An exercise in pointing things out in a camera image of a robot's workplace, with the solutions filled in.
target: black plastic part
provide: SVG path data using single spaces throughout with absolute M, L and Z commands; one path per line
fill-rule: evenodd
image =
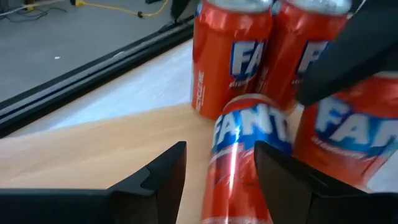
M 298 102 L 311 105 L 377 72 L 397 71 L 397 14 L 396 0 L 367 0 L 308 69 Z
M 173 20 L 176 21 L 180 18 L 190 1 L 191 0 L 172 0 L 170 15 L 172 16 Z
M 254 160 L 274 224 L 391 224 L 398 194 L 367 194 L 258 141 Z
M 133 44 L 122 47 L 110 54 L 107 54 L 97 60 L 87 63 L 79 68 L 76 68 L 66 74 L 63 74 L 47 83 L 37 86 L 31 90 L 21 93 L 6 101 L 0 102 L 0 138 L 7 136 L 15 130 L 51 113 L 52 111 L 62 107 L 63 105 L 81 97 L 82 95 L 98 88 L 101 85 L 119 77 L 124 72 L 139 66 L 140 64 L 156 57 L 157 55 L 165 52 L 168 49 L 192 38 L 193 35 L 193 16 L 190 16 L 178 24 L 172 24 L 170 27 L 163 27 L 162 30 L 151 34 L 150 36 L 141 39 Z M 159 35 L 167 32 L 167 34 L 158 38 Z M 94 67 L 98 64 L 105 63 L 111 60 L 119 52 L 128 52 L 130 49 L 143 44 L 145 41 L 150 41 L 154 38 L 157 40 L 151 42 L 132 54 L 105 66 L 98 70 L 87 74 L 83 78 L 79 78 L 71 84 L 65 85 L 59 89 L 54 89 L 49 94 L 38 97 L 21 107 L 17 107 L 9 113 L 2 113 L 4 108 L 12 106 L 19 101 L 26 99 L 42 90 L 51 89 L 52 86 L 60 82 L 78 75 L 85 70 Z
M 0 189 L 0 223 L 175 223 L 186 151 L 186 142 L 178 142 L 106 190 Z

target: soda can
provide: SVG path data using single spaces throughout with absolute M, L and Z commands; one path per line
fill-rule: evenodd
M 286 117 L 259 94 L 234 98 L 217 119 L 202 224 L 272 223 L 254 165 L 254 143 L 291 154 Z
M 398 148 L 398 73 L 381 72 L 304 109 L 294 156 L 366 190 Z
M 283 111 L 291 111 L 303 74 L 338 35 L 350 5 L 349 0 L 275 2 L 266 61 L 254 91 L 274 100 Z
M 204 0 L 193 31 L 192 106 L 217 119 L 249 93 L 271 32 L 272 0 Z

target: white surface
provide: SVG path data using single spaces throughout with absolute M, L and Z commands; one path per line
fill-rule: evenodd
M 186 103 L 190 101 L 191 80 L 189 40 L 9 136 Z

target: cable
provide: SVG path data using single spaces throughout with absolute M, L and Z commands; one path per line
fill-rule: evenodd
M 13 19 L 11 19 L 8 16 L 3 16 L 3 17 L 0 17 L 0 20 L 7 19 L 8 21 L 13 22 L 13 23 L 36 21 L 36 20 L 46 16 L 49 13 L 49 11 L 51 11 L 51 10 L 58 10 L 58 11 L 62 11 L 62 12 L 68 12 L 68 11 L 66 11 L 64 9 L 61 9 L 61 8 L 51 7 L 50 9 L 47 9 L 46 11 L 41 10 L 41 9 L 34 9 L 33 11 L 29 11 L 29 12 L 25 12 L 25 13 L 18 13 L 17 12 L 17 14 L 19 16 L 28 17 L 28 18 L 32 18 L 32 19 L 13 20 Z M 35 14 L 35 15 L 27 15 L 27 14 L 31 14 L 32 12 L 35 12 L 35 11 L 40 11 L 40 13 Z
M 10 11 L 4 12 L 4 13 L 0 13 L 0 16 L 6 16 L 6 15 L 12 14 L 14 12 L 30 8 L 30 7 L 44 6 L 44 5 L 53 4 L 56 2 L 60 2 L 60 1 L 64 1 L 64 0 L 43 1 L 43 2 L 38 2 L 38 3 L 28 4 L 28 5 L 22 5 L 21 7 L 17 7 L 13 10 L 10 10 Z
M 89 3 L 89 2 L 84 2 L 84 1 L 77 1 L 76 2 L 76 6 L 93 6 L 93 7 L 100 7 L 100 8 L 103 8 L 103 9 L 113 9 L 113 10 L 117 10 L 117 11 L 121 11 L 121 12 L 130 13 L 130 14 L 133 14 L 135 16 L 138 16 L 138 17 L 142 18 L 144 16 L 149 17 L 149 16 L 158 15 L 160 12 L 162 12 L 163 8 L 166 6 L 168 1 L 169 0 L 166 0 L 163 3 L 163 6 L 158 11 L 156 11 L 154 13 L 147 13 L 147 14 L 143 14 L 141 11 L 134 12 L 132 10 L 123 9 L 123 8 L 120 8 L 120 7 L 105 6 L 105 5 L 100 5 L 100 4 L 93 4 L 93 3 Z

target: can lid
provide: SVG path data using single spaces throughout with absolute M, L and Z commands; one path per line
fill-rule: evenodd
M 212 5 L 236 12 L 263 12 L 272 5 L 272 0 L 207 0 Z
M 351 0 L 287 0 L 306 11 L 328 15 L 346 14 L 351 9 Z

